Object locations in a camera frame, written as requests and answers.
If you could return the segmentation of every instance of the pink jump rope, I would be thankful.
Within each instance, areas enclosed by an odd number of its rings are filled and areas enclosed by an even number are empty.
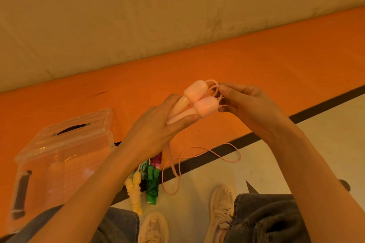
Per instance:
[[[190,87],[188,87],[184,91],[184,96],[181,97],[179,99],[179,101],[177,101],[175,106],[171,109],[171,112],[170,112],[169,117],[168,117],[167,124],[168,125],[172,124],[172,123],[180,120],[181,118],[183,118],[187,115],[197,114],[197,115],[200,116],[200,118],[204,118],[204,117],[207,117],[207,116],[211,115],[213,112],[216,112],[218,110],[218,108],[220,107],[219,101],[222,99],[221,94],[219,95],[218,98],[216,98],[216,95],[218,94],[218,86],[219,86],[219,84],[215,80],[207,80],[207,81],[199,80],[199,81],[194,82],[194,84],[192,84]],[[209,96],[209,94],[212,90],[214,90],[214,93],[212,94],[212,96]],[[193,107],[186,110],[186,111],[183,111],[187,106],[189,106],[190,103],[193,104]],[[162,187],[165,190],[165,192],[169,195],[175,195],[177,193],[177,191],[179,189],[180,178],[181,178],[180,162],[181,162],[181,159],[183,159],[183,158],[195,158],[195,157],[198,157],[198,156],[200,156],[200,155],[202,155],[202,154],[209,151],[209,152],[212,152],[213,154],[215,154],[216,156],[218,156],[219,158],[221,158],[222,160],[224,160],[226,162],[229,162],[229,163],[239,162],[240,159],[241,159],[241,154],[238,151],[238,149],[230,143],[223,143],[223,144],[229,144],[234,149],[236,149],[236,151],[238,152],[238,154],[240,156],[239,159],[236,160],[236,161],[229,161],[229,160],[226,160],[226,159],[222,158],[218,154],[214,153],[211,149],[204,148],[204,147],[198,147],[198,146],[186,148],[181,153],[179,158],[172,158],[171,148],[170,148],[170,143],[169,143],[167,145],[167,154],[168,154],[168,157],[169,157],[169,161],[167,163],[165,163],[164,167],[162,168],[162,176],[161,176]],[[205,149],[205,151],[203,153],[200,153],[200,154],[192,156],[192,157],[183,157],[183,154],[188,149],[192,149],[192,148],[201,148],[201,149]],[[177,172],[175,170],[175,166],[174,166],[174,160],[175,159],[179,159],[179,174],[177,174]],[[163,171],[165,170],[165,167],[168,163],[170,163],[172,172],[174,173],[175,177],[178,179],[177,188],[176,188],[176,191],[174,193],[167,192],[167,190],[165,189],[165,186],[163,184]]]

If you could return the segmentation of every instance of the beige sneaker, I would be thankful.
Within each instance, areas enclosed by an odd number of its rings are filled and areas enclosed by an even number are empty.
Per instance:
[[[234,211],[234,193],[224,184],[217,186],[210,196],[210,223],[204,243],[216,243],[229,229]]]
[[[138,234],[138,243],[168,243],[169,227],[166,218],[158,211],[150,212]]]

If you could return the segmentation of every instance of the beige floor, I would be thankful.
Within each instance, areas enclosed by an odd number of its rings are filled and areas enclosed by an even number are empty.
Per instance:
[[[365,95],[298,124],[322,154],[339,179],[351,186],[350,193],[365,209]],[[208,200],[214,186],[225,183],[235,192],[248,193],[247,180],[259,193],[290,193],[267,145],[256,142],[240,149],[239,163],[220,159],[184,174],[179,192],[167,195],[162,186],[156,206],[143,205],[144,214],[158,210],[167,218],[170,242],[202,242],[209,223]],[[237,158],[236,153],[226,156]],[[166,182],[170,191],[177,180]],[[114,207],[130,209],[129,199]]]

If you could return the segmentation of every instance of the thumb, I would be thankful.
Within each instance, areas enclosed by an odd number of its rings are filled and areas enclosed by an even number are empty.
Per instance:
[[[225,97],[239,104],[242,104],[249,97],[246,94],[240,93],[233,88],[226,87],[225,85],[219,85],[219,92]]]
[[[197,122],[199,119],[200,117],[197,114],[187,115],[180,120],[168,125],[166,129],[169,134],[175,136],[178,132],[189,127],[191,124]]]

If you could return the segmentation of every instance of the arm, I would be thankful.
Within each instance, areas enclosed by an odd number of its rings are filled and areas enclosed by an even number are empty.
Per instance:
[[[89,243],[128,175],[140,163],[162,151],[179,131],[198,121],[198,116],[189,115],[166,124],[179,98],[179,95],[171,95],[160,106],[142,115],[119,147],[30,242]]]
[[[365,213],[302,130],[259,88],[219,87],[225,107],[272,150],[312,242],[363,242]]]

